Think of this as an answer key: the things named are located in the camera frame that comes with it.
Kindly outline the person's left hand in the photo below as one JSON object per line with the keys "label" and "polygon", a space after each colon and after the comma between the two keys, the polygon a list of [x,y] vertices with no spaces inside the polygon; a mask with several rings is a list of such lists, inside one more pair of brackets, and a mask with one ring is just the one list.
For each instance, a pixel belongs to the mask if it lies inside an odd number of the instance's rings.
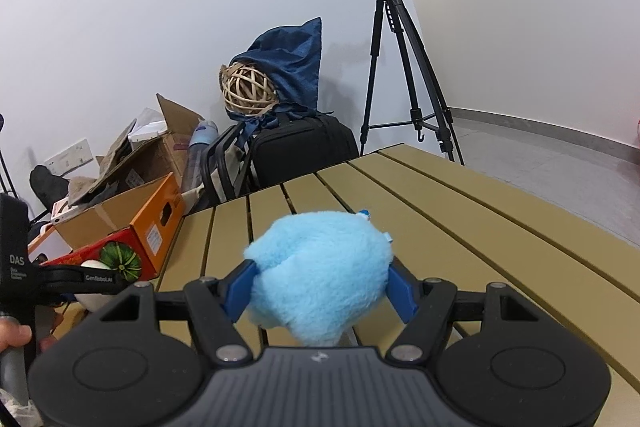
{"label": "person's left hand", "polygon": [[21,348],[32,339],[32,329],[22,325],[13,317],[0,317],[0,352],[10,348]]}

